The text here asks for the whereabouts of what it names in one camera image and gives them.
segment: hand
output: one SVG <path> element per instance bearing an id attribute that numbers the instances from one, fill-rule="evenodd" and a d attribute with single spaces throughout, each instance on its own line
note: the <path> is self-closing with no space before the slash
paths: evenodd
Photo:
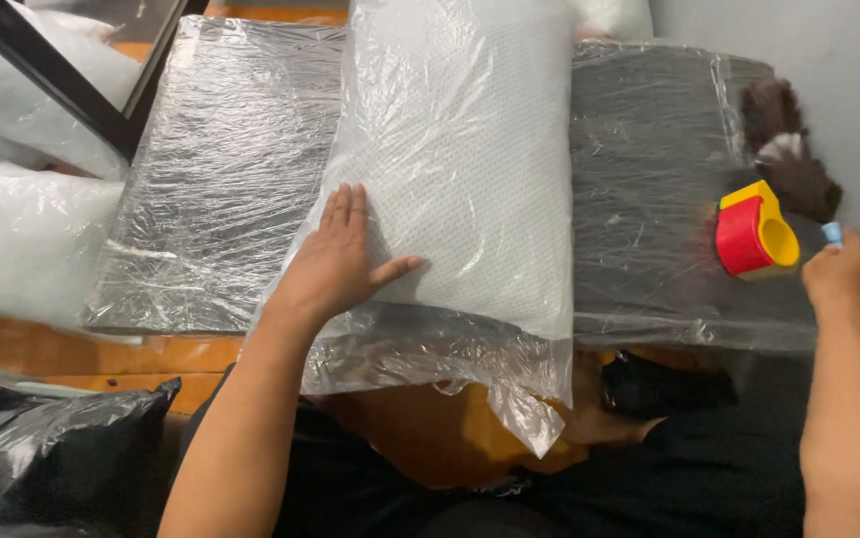
<path id="1" fill-rule="evenodd" d="M 860 314 L 860 231 L 843 230 L 843 248 L 826 246 L 802 268 L 817 313 Z"/>
<path id="2" fill-rule="evenodd" d="M 367 193 L 362 185 L 351 189 L 342 184 L 330 193 L 320 228 L 304 240 L 268 303 L 323 325 L 422 263 L 416 256 L 404 256 L 372 271 L 367 255 Z"/>

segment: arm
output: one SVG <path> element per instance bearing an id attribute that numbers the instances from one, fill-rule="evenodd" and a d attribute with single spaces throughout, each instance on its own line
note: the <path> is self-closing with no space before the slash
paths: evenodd
<path id="1" fill-rule="evenodd" d="M 803 269 L 819 321 L 801 443 L 806 534 L 860 536 L 860 233 Z"/>
<path id="2" fill-rule="evenodd" d="M 421 264 L 371 271 L 363 187 L 332 193 L 265 303 L 244 353 L 214 398 L 174 480 L 162 538 L 270 536 L 284 496 L 304 361 L 331 317 Z"/>

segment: wooden floor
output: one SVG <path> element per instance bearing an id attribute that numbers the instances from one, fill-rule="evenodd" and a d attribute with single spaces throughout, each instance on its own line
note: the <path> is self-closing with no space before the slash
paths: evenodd
<path id="1" fill-rule="evenodd" d="M 326 25 L 343 25 L 347 16 L 335 9 L 285 7 L 213 7 L 209 14 Z M 149 50 L 142 43 L 116 46 L 139 60 Z M 0 369 L 93 391 L 153 389 L 180 376 L 183 388 L 173 410 L 190 413 L 214 390 L 241 343 L 237 338 L 153 338 L 135 348 L 0 319 Z M 657 355 L 673 366 L 691 367 L 694 362 L 686 353 Z M 605 361 L 606 353 L 594 357 Z M 591 373 L 593 363 L 583 359 L 577 367 Z M 598 398 L 585 395 L 582 400 L 598 403 Z M 404 474 L 428 485 L 487 483 L 516 464 L 553 471 L 587 454 L 584 447 L 560 440 L 543 460 L 534 458 L 496 419 L 486 403 L 486 388 L 477 385 L 455 397 L 429 386 L 401 387 L 331 398 L 327 406 Z"/>

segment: person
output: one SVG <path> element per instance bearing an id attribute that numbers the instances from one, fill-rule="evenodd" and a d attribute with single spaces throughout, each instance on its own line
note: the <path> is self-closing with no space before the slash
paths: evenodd
<path id="1" fill-rule="evenodd" d="M 434 491 L 298 395 L 323 324 L 422 262 L 372 270 L 367 218 L 362 187 L 329 197 L 241 359 L 191 420 L 160 537 L 860 536 L 860 232 L 802 271 L 819 324 L 807 414 L 670 416 L 559 473 Z"/>

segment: red tape dispenser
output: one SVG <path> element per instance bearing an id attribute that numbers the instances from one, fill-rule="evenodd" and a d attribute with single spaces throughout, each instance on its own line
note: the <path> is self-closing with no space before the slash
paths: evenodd
<path id="1" fill-rule="evenodd" d="M 798 262 L 798 239 L 768 183 L 760 180 L 736 190 L 722 199 L 719 209 L 716 250 L 729 275 Z"/>

